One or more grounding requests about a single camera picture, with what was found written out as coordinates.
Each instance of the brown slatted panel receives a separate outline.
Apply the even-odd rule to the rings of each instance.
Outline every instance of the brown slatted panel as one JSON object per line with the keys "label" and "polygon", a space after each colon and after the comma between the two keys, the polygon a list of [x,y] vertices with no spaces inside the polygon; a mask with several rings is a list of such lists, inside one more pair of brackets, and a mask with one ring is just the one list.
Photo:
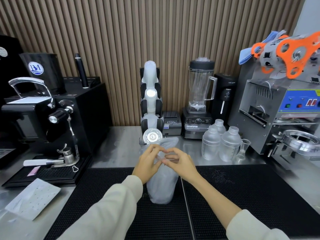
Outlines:
{"label": "brown slatted panel", "polygon": [[106,83],[114,125],[140,124],[139,68],[161,69],[164,110],[188,102],[188,65],[198,56],[215,72],[238,75],[239,52],[272,30],[291,35],[305,0],[0,0],[0,31],[26,52],[56,53],[63,75]]}

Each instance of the bm logo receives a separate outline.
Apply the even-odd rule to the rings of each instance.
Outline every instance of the bm logo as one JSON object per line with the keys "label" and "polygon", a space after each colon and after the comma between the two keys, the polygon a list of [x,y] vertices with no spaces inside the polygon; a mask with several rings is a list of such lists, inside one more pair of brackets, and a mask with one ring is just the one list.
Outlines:
{"label": "bm logo", "polygon": [[41,75],[44,72],[42,65],[34,61],[31,61],[28,67],[34,75]]}

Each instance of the sleeve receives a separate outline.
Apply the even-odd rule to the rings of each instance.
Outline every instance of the sleeve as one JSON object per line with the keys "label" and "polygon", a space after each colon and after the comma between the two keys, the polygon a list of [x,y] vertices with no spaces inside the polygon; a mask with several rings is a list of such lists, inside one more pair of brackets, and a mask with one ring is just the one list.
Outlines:
{"label": "sleeve", "polygon": [[248,210],[242,210],[234,216],[226,228],[229,240],[289,240],[279,229],[270,229]]}
{"label": "sleeve", "polygon": [[95,203],[59,238],[67,239],[124,239],[142,196],[141,180],[129,175],[121,184],[114,184],[101,200]]}

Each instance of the receipt printer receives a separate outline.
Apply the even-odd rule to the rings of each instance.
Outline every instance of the receipt printer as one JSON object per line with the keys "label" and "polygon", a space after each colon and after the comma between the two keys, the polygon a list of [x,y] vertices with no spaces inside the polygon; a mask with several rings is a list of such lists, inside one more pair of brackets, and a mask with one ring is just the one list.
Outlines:
{"label": "receipt printer", "polygon": [[163,112],[164,127],[163,136],[180,136],[181,135],[181,118],[178,111]]}

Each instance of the blue cloth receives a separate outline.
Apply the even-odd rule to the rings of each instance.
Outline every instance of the blue cloth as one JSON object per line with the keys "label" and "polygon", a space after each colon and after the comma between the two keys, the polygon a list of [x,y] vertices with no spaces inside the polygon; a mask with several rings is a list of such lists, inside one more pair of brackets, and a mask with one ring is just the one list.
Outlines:
{"label": "blue cloth", "polygon": [[[268,35],[268,37],[262,41],[262,43],[268,43],[272,40],[274,40],[279,32],[278,31],[271,31],[271,33]],[[240,51],[240,56],[239,56],[239,65],[242,65],[246,63],[250,58],[252,57],[251,54],[251,47],[246,48]]]}

